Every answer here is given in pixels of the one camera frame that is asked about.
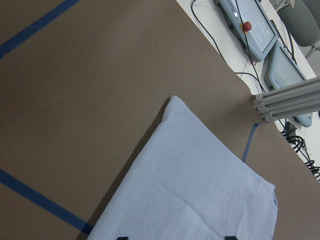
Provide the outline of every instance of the gray tablet device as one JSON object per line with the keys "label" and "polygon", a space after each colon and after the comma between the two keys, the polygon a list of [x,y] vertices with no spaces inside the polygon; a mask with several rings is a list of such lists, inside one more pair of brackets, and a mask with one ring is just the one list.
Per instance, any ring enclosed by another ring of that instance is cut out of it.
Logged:
{"label": "gray tablet device", "polygon": [[[229,29],[242,42],[244,52],[249,56],[236,0],[214,0],[214,2],[222,8]],[[251,30],[246,32],[251,58],[255,62],[261,62],[279,38],[277,31],[258,0],[237,0],[237,3],[243,23],[249,22],[251,26]]]}
{"label": "gray tablet device", "polygon": [[[288,51],[277,41],[270,52],[264,75],[264,81],[269,90],[277,90],[305,80],[307,80],[305,75],[299,70]],[[312,125],[312,113],[298,115],[294,118],[303,127]]]}

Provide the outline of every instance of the folded cloth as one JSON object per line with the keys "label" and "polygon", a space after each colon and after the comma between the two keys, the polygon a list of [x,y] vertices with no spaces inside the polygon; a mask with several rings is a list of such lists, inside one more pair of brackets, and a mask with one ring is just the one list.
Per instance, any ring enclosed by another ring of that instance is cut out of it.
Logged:
{"label": "folded cloth", "polygon": [[269,240],[274,190],[173,96],[88,239]]}

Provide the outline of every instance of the blue line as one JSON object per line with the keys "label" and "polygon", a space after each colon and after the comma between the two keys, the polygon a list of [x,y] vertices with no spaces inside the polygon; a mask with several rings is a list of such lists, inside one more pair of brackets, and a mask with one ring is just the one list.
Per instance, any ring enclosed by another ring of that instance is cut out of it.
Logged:
{"label": "blue line", "polygon": [[59,206],[55,202],[46,198],[39,192],[25,185],[18,179],[4,172],[2,169],[0,169],[0,183],[4,184],[8,188],[29,199],[31,202],[34,202],[38,206],[44,208],[53,215],[56,215],[58,218],[67,222],[68,224],[81,230],[83,233],[89,235],[92,231],[93,227],[91,225],[89,225],[76,215],[72,214],[62,206]]}
{"label": "blue line", "polygon": [[4,55],[10,53],[12,50],[19,47],[24,41],[30,38],[33,34],[44,28],[54,19],[59,17],[73,5],[75,5],[79,0],[65,0],[59,4],[56,8],[49,11],[46,15],[32,23],[30,26],[26,27],[24,30],[19,32],[17,35],[10,38],[8,41],[0,45],[0,59]]}
{"label": "blue line", "polygon": [[248,141],[246,142],[246,146],[245,146],[245,150],[244,150],[244,153],[243,153],[243,157],[242,157],[242,162],[244,162],[244,163],[247,160],[247,156],[248,156],[249,148],[250,148],[250,145],[251,145],[251,142],[252,142],[252,138],[254,137],[255,131],[259,127],[259,125],[260,125],[260,123],[255,123],[253,125],[252,129],[251,129]]}

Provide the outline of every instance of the white table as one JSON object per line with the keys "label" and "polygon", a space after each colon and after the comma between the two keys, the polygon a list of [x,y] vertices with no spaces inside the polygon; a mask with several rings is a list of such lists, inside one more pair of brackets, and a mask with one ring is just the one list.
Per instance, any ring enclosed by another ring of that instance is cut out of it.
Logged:
{"label": "white table", "polygon": [[[177,2],[183,8],[186,14],[191,18],[194,24],[205,35],[205,37],[212,44],[212,46],[216,49],[216,46],[210,38],[210,36],[205,32],[205,30],[201,27],[201,25],[197,22],[196,18],[192,14],[192,0],[177,0]],[[269,0],[262,0],[261,5],[269,19],[274,21],[285,44],[290,49],[290,41],[286,28],[284,27],[284,24],[282,23],[277,12],[273,8]],[[197,0],[193,5],[193,10],[199,18],[199,20],[201,21],[201,23],[205,26],[205,28],[216,41],[220,49],[220,52],[223,55],[229,67],[234,72],[246,72],[255,75],[254,69],[249,61],[249,57],[244,53],[243,47],[239,40],[229,30],[221,9],[214,3],[214,1]],[[307,79],[315,78],[316,75],[314,71],[312,70],[306,58],[300,51],[297,43],[294,39],[292,39],[292,41],[294,48],[294,57],[296,59],[298,67]],[[257,62],[255,68],[259,74],[261,84],[263,85],[264,89],[267,90],[268,88],[262,76],[263,62]],[[250,88],[250,91],[253,95],[261,93],[259,84],[252,76],[242,74],[239,77]],[[296,134],[305,139],[310,157],[313,160],[315,160],[314,165],[320,166],[320,149],[317,144],[318,136],[320,135],[320,119],[318,117],[318,113],[313,113],[311,127],[301,127],[299,124],[294,122],[293,118],[289,118],[288,120],[298,128]],[[277,125],[279,130],[283,130],[283,127],[280,125],[279,122],[276,122],[275,124]]]}

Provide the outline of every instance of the device screen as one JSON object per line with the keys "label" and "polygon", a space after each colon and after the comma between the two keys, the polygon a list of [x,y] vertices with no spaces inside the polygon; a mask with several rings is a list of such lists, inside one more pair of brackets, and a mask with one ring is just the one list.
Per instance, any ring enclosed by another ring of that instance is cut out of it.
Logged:
{"label": "device screen", "polygon": [[[237,9],[236,0],[231,0],[231,2],[234,9]],[[275,36],[274,32],[254,0],[238,0],[237,3],[242,21],[244,23],[248,21],[252,26],[247,36],[251,36],[259,50],[263,52]]]}
{"label": "device screen", "polygon": [[303,82],[305,79],[300,75],[294,64],[288,59],[287,55],[280,49],[279,55],[274,65],[274,77],[279,87],[286,87],[292,84]]}

